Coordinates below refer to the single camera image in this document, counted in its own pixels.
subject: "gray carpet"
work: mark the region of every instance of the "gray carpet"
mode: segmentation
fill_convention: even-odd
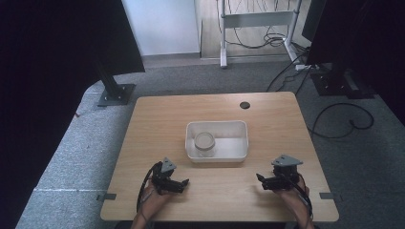
[[[116,222],[99,217],[102,203],[137,98],[168,94],[233,94],[265,92],[269,82],[288,62],[196,65],[146,69],[146,73],[116,76],[118,83],[137,84],[127,106],[99,109],[104,86],[97,82],[83,95],[51,163],[33,190],[17,228],[114,228]],[[280,88],[284,76],[271,91]],[[281,91],[296,92],[305,73]],[[384,101],[320,97],[308,77],[297,99],[307,125],[334,103],[352,103],[374,118],[368,130],[326,139],[312,138],[330,189],[336,195],[340,219],[317,222],[321,228],[403,228],[405,218],[405,127]],[[369,116],[352,106],[335,106],[319,118],[316,132],[328,136],[347,133],[355,125],[369,125]]]

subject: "white wall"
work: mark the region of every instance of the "white wall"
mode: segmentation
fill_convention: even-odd
[[[140,55],[199,52],[194,0],[122,0]]]

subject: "wooden table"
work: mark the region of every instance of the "wooden table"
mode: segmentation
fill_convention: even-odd
[[[240,103],[250,103],[242,109]],[[242,120],[247,124],[248,155],[239,163],[193,163],[185,151],[186,126],[192,121]],[[292,93],[205,94],[142,97],[137,101],[101,217],[132,220],[147,171],[166,156],[178,167],[172,179],[190,183],[155,216],[173,221],[292,221],[293,217],[256,173],[272,177],[270,162],[281,154],[298,165],[310,188],[314,221],[336,221],[330,189]]]

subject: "human hand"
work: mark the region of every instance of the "human hand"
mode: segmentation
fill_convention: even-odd
[[[174,196],[174,193],[164,190],[161,191],[161,195],[158,194],[158,191],[149,179],[148,186],[143,190],[140,207],[131,228],[143,229],[151,217],[154,216],[172,196]]]
[[[305,191],[307,196],[309,196],[309,187],[305,185],[301,176],[297,185]],[[289,190],[273,190],[273,192],[280,196],[289,211],[295,216],[298,226],[301,229],[314,228],[312,219],[309,215],[309,209],[304,201],[301,200],[301,194],[296,188]]]

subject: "white plastic bin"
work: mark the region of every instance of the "white plastic bin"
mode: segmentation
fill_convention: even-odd
[[[215,137],[213,156],[201,156],[194,138],[199,133],[210,133]],[[185,151],[191,161],[200,162],[242,162],[247,156],[247,126],[243,121],[198,121],[187,125]]]

